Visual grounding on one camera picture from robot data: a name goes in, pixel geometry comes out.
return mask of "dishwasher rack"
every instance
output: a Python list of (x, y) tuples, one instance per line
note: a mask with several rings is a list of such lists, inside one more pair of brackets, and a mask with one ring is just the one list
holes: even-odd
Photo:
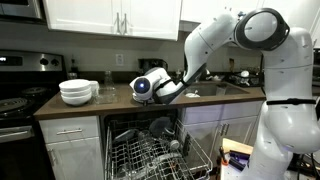
[[(145, 127), (152, 119), (122, 122), (111, 120), (106, 134), (105, 178), (131, 179), (209, 179), (212, 162), (179, 120), (174, 135), (153, 137)], [(128, 129), (136, 136), (114, 144), (115, 134)]]

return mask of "stacked bowls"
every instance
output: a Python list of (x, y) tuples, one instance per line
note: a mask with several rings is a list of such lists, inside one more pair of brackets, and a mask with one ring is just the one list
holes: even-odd
[(73, 79), (59, 84), (62, 100), (72, 106), (80, 106), (92, 97), (90, 81)]

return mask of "open dishwasher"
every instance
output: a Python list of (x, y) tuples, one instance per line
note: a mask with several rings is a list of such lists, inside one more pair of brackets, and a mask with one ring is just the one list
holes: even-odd
[(176, 110), (109, 115), (105, 179), (209, 179), (212, 162)]

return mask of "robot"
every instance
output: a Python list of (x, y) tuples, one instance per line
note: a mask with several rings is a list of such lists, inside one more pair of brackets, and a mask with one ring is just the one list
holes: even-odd
[(200, 24), (186, 39), (188, 68), (179, 83), (162, 68), (151, 69), (130, 83), (141, 100), (174, 103), (205, 70), (208, 57), (222, 45), (260, 50), (264, 55), (266, 102), (261, 107), (257, 140), (241, 175), (235, 179), (282, 180), (293, 153), (320, 149), (320, 123), (312, 99), (313, 52), (310, 34), (290, 28), (270, 8), (241, 19), (223, 12)]

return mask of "brown countertop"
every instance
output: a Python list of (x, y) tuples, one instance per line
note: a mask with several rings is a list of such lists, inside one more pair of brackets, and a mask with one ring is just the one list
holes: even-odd
[[(60, 93), (58, 93), (34, 114), (35, 119), (48, 120), (81, 116), (97, 116), (265, 100), (265, 95), (262, 93), (260, 88), (243, 88), (243, 90), (247, 91), (248, 94), (205, 96), (199, 98), (187, 98), (185, 96), (180, 96), (175, 103), (169, 105), (151, 104), (143, 107), (142, 104), (132, 99), (133, 91), (128, 84), (117, 85), (116, 88), (118, 102), (100, 105), (88, 103), (80, 107), (66, 105), (62, 101)], [(314, 95), (320, 95), (320, 87), (313, 88), (313, 93)]]

